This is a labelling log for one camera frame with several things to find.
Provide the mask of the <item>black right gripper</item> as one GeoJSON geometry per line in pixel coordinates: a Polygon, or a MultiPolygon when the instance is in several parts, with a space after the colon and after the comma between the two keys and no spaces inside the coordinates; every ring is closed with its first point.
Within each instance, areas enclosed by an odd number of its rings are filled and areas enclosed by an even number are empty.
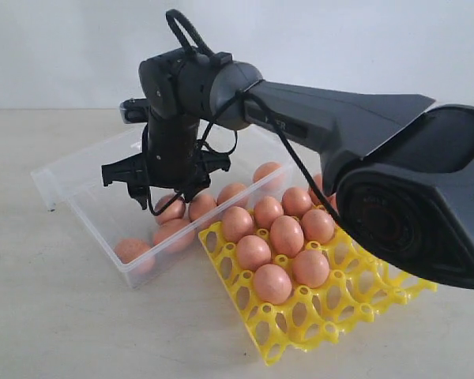
{"type": "Polygon", "coordinates": [[[149,208],[150,189],[146,184],[174,190],[187,202],[211,185],[215,171],[229,171],[229,155],[203,149],[198,140],[200,120],[189,115],[161,118],[150,113],[145,146],[146,166],[142,156],[130,156],[101,167],[104,186],[113,182],[127,184],[128,194],[142,210],[149,208]]]}

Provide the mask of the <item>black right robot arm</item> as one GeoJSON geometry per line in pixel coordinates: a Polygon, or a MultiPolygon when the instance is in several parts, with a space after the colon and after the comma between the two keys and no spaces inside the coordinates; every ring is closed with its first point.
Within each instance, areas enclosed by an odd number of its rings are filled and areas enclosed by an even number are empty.
{"type": "Polygon", "coordinates": [[[422,279],[474,290],[474,106],[421,95],[368,95],[266,81],[229,53],[180,49],[143,61],[144,97],[122,104],[144,123],[142,150],[104,165],[142,208],[153,187],[190,201],[230,166],[198,136],[201,120],[261,126],[319,154],[321,200],[376,257],[422,279]]]}

